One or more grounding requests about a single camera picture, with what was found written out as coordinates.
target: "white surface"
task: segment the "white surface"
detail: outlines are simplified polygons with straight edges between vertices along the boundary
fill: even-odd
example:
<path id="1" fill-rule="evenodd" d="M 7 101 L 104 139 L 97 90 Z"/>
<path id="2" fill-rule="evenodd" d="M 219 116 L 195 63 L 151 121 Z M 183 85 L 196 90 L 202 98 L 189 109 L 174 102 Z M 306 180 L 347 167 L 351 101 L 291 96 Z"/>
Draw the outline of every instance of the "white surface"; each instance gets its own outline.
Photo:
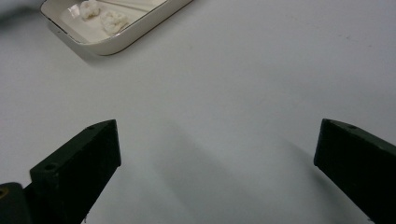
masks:
<path id="1" fill-rule="evenodd" d="M 370 223 L 313 166 L 322 118 L 396 144 L 396 2 L 195 0 L 131 47 L 0 21 L 0 182 L 86 126 L 122 166 L 88 223 Z"/>

